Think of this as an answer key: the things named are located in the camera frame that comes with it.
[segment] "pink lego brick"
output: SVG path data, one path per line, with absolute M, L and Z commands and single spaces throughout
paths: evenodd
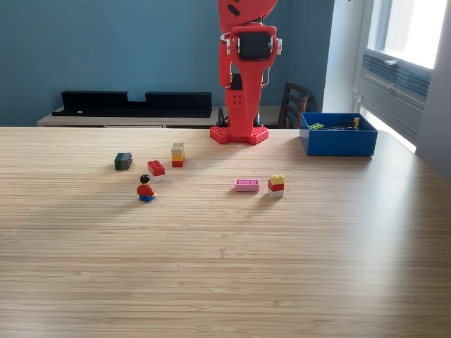
M 237 180 L 235 184 L 237 192 L 259 192 L 259 180 Z

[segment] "window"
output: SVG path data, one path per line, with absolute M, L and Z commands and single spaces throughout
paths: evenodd
M 361 107 L 416 144 L 451 0 L 366 0 L 354 112 Z
M 368 48 L 433 69 L 447 0 L 374 0 Z

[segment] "stacked lego bricks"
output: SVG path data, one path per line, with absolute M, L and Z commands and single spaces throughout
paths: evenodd
M 268 181 L 268 194 L 273 199 L 281 199 L 285 190 L 285 176 L 273 175 Z
M 172 166 L 173 168 L 183 168 L 185 162 L 185 144 L 174 143 L 172 147 Z
M 164 167 L 158 161 L 151 161 L 147 163 L 147 167 L 150 171 L 150 180 L 152 183 L 162 182 L 166 178 L 166 172 Z

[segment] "dark green lego brick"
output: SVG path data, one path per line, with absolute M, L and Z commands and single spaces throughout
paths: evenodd
M 121 168 L 122 170 L 130 169 L 130 166 L 133 163 L 133 158 L 131 153 L 124 153 L 124 156 L 121 159 Z
M 118 153 L 114 159 L 114 168 L 116 170 L 122 170 L 122 157 L 124 157 L 124 153 Z

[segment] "red torso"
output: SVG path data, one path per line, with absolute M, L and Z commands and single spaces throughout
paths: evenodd
M 143 184 L 141 184 L 141 185 L 138 187 L 138 189 L 136 189 L 136 192 L 138 193 L 138 195 L 140 195 L 140 196 L 146 196 L 146 197 L 155 195 L 155 194 L 154 194 L 154 191 L 152 190 L 152 188 L 150 187 L 150 185 L 143 185 Z

